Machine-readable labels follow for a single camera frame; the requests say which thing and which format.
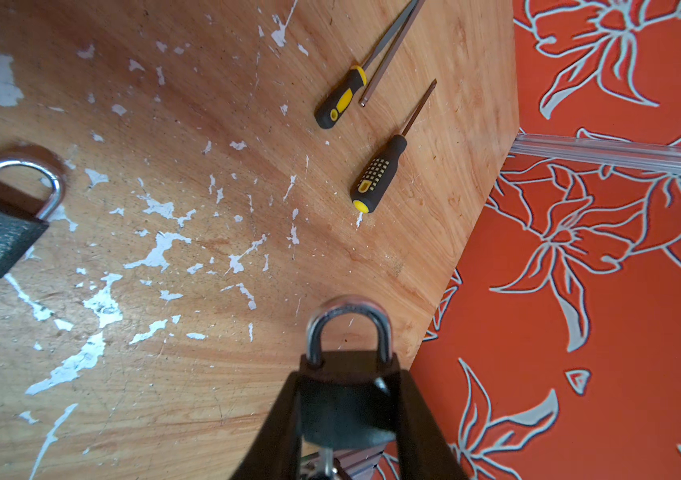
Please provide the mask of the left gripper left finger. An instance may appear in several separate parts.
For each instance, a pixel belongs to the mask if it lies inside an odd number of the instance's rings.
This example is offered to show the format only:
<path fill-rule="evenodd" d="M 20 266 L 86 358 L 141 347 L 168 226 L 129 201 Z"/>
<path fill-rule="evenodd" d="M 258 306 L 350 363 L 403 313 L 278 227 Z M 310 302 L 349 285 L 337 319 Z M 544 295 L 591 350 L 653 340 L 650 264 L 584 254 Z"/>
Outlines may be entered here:
<path fill-rule="evenodd" d="M 292 372 L 232 479 L 298 479 L 300 458 L 300 374 Z"/>

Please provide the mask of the yellow black screwdriver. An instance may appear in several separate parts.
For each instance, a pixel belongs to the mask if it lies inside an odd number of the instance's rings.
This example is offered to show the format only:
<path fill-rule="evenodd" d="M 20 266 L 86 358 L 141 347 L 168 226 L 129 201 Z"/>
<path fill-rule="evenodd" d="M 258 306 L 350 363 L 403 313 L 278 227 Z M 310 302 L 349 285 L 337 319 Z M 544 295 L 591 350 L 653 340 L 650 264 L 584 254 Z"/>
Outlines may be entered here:
<path fill-rule="evenodd" d="M 350 198 L 357 211 L 363 214 L 374 212 L 385 192 L 394 180 L 400 157 L 407 147 L 406 135 L 417 116 L 436 88 L 434 79 L 415 106 L 402 132 L 391 136 L 386 144 L 366 163 L 356 184 L 350 190 Z"/>

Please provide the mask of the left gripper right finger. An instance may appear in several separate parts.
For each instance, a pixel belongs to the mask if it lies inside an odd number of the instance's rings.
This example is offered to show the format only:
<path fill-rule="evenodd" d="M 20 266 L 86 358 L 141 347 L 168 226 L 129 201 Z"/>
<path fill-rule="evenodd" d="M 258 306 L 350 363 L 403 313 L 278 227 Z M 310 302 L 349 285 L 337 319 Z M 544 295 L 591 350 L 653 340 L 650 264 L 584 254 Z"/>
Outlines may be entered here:
<path fill-rule="evenodd" d="M 401 479 L 468 479 L 411 374 L 394 376 L 394 431 Z"/>

